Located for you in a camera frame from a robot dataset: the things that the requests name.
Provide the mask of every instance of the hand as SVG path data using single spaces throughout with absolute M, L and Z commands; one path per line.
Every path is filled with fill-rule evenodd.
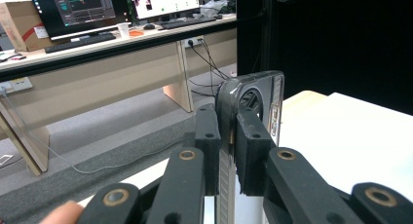
M 55 208 L 41 224 L 76 224 L 83 207 L 75 202 L 67 202 Z

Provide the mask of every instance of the gray floor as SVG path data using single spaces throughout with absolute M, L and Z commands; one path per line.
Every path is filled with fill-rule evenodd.
M 221 70 L 230 74 L 236 71 L 236 66 Z M 215 75 L 212 77 L 213 84 L 222 81 Z M 207 73 L 191 80 L 197 84 L 209 85 L 209 78 Z M 193 85 L 192 90 L 211 94 L 207 87 Z M 213 97 L 195 93 L 193 99 L 196 107 L 214 102 Z M 182 138 L 185 133 L 183 131 L 193 129 L 194 114 L 195 112 L 187 113 L 181 109 L 163 94 L 162 89 L 158 89 L 49 125 L 50 145 L 61 157 L 81 170 L 91 171 L 119 165 Z M 0 141 L 0 155 L 6 148 L 13 149 L 11 142 Z M 88 175 L 75 171 L 53 153 L 50 153 L 49 170 L 40 176 L 34 176 L 27 169 L 25 161 L 19 160 L 0 168 L 0 219 L 13 220 L 14 223 L 39 221 L 62 200 L 81 201 L 95 193 L 100 186 L 121 181 L 167 156 L 168 152 L 164 152 L 124 168 Z M 67 186 L 74 187 L 67 188 L 64 195 L 60 194 L 59 190 Z M 26 208 L 17 211 L 22 203 Z

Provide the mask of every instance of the desk leg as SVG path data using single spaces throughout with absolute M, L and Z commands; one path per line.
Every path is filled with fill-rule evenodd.
M 164 94 L 169 96 L 173 101 L 180 105 L 187 112 L 194 111 L 191 88 L 188 85 L 188 66 L 186 62 L 185 47 L 183 41 L 176 42 L 176 48 L 179 56 L 179 82 L 164 86 Z
M 49 146 L 49 131 L 46 127 L 31 130 L 36 139 L 45 144 L 41 145 L 22 126 L 17 115 L 0 102 L 0 127 L 15 144 L 33 173 L 40 175 L 48 169 L 49 149 L 46 146 Z

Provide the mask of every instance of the white cup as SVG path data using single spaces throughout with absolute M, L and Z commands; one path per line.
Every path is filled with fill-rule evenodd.
M 122 39 L 130 38 L 129 35 L 129 24 L 127 22 L 118 23 L 119 33 L 121 34 Z

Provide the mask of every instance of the monitor screen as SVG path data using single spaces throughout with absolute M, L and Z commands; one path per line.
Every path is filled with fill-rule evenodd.
M 127 0 L 32 0 L 52 40 L 109 30 L 130 21 Z
M 131 0 L 137 19 L 148 19 L 197 9 L 199 0 Z

